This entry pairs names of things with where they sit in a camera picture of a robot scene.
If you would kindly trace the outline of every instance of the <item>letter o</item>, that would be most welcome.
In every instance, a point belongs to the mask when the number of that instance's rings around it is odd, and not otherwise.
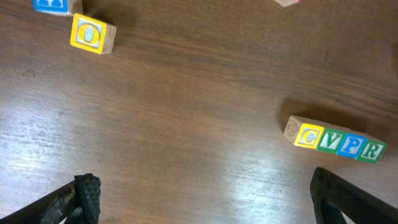
[[[90,42],[86,41],[86,39],[85,39],[86,31],[88,28],[92,28],[94,31],[93,38]],[[79,35],[80,40],[83,41],[85,44],[95,44],[100,39],[100,33],[98,32],[98,29],[92,24],[81,25],[78,30],[78,35]]]

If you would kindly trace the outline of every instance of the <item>wooden block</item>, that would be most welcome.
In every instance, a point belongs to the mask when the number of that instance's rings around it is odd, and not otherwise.
[[[326,128],[323,132],[317,150],[330,152],[330,153],[337,153],[338,149],[341,147],[343,143],[344,137],[346,133],[332,129]]]
[[[300,0],[275,0],[275,2],[279,3],[283,7],[287,7],[299,3]]]
[[[376,163],[387,147],[368,134],[299,116],[289,118],[284,136],[296,146],[370,163]]]
[[[361,153],[367,140],[368,139],[364,136],[364,134],[359,135],[347,133],[337,154],[356,159],[358,158],[359,153]]]
[[[70,44],[97,54],[112,52],[116,26],[76,13]]]
[[[74,13],[83,13],[82,0],[32,0],[33,7],[38,12],[56,16],[73,16]]]
[[[386,150],[387,144],[381,141],[368,140],[365,147],[358,156],[359,161],[377,163],[383,152]]]
[[[316,149],[325,128],[312,124],[311,121],[307,118],[290,116],[284,136],[295,146]]]

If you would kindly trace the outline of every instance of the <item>table surface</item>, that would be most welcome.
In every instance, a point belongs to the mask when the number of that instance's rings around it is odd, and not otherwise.
[[[100,223],[315,223],[321,166],[398,207],[396,0],[84,0],[71,17],[0,2],[0,217],[91,172]],[[389,144],[378,164],[293,146],[290,115]]]

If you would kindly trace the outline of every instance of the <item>block face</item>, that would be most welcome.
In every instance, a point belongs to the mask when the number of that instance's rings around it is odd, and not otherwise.
[[[299,3],[300,0],[275,0],[275,2],[279,3],[283,7],[287,7]]]
[[[326,128],[323,132],[317,150],[330,153],[337,153],[343,143],[346,133],[331,128]]]
[[[322,126],[304,123],[294,144],[300,147],[316,149],[324,129]]]
[[[102,54],[110,54],[113,49],[114,38],[116,36],[116,26],[108,24],[105,34],[105,42]]]
[[[76,13],[73,17],[70,44],[90,52],[102,54],[107,24]]]
[[[366,143],[366,137],[356,134],[346,134],[337,154],[356,159]]]
[[[286,124],[284,136],[293,144],[297,138],[297,135],[299,134],[300,127],[301,123],[291,116]]]
[[[36,11],[67,13],[68,0],[32,0]]]
[[[387,144],[384,142],[368,140],[361,151],[358,160],[376,163],[380,159],[384,150],[386,150],[386,147]]]

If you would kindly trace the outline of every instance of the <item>letter c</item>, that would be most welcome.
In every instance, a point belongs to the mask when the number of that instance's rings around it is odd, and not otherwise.
[[[311,141],[308,140],[308,136],[310,134],[313,134],[314,136],[316,136],[318,134],[318,131],[315,130],[308,130],[306,132],[304,132],[303,134],[303,141],[305,144],[310,144],[313,145],[315,143],[315,141],[317,140],[317,138],[313,138]]]

